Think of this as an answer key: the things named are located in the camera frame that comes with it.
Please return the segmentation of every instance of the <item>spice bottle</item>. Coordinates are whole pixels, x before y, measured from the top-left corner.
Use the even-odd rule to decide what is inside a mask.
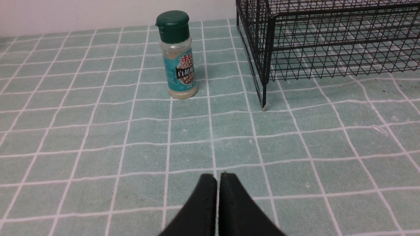
[[[167,11],[156,18],[169,94],[176,99],[186,99],[197,92],[188,21],[188,14],[180,10]]]

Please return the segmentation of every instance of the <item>table surface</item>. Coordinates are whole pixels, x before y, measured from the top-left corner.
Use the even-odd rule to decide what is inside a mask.
[[[420,234],[420,76],[268,84],[235,20],[193,22],[171,99],[154,26],[0,39],[0,235],[157,235],[236,173],[288,235]]]

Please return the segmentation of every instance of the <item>white wall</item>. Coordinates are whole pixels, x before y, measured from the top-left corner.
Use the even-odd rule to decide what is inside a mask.
[[[236,17],[234,0],[0,0],[0,37],[149,25],[167,10],[190,21]]]

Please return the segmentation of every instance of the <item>metal wire mesh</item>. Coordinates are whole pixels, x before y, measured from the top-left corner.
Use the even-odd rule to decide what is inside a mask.
[[[419,68],[419,0],[236,0],[236,6],[263,86],[262,106],[270,79]]]
[[[419,7],[281,16],[276,20],[271,79],[417,69]]]

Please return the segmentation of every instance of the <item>cage leg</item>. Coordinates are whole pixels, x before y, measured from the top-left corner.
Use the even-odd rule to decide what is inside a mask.
[[[267,84],[264,83],[262,85],[262,110],[266,110],[267,109]]]
[[[239,27],[239,12],[236,10],[236,26]]]

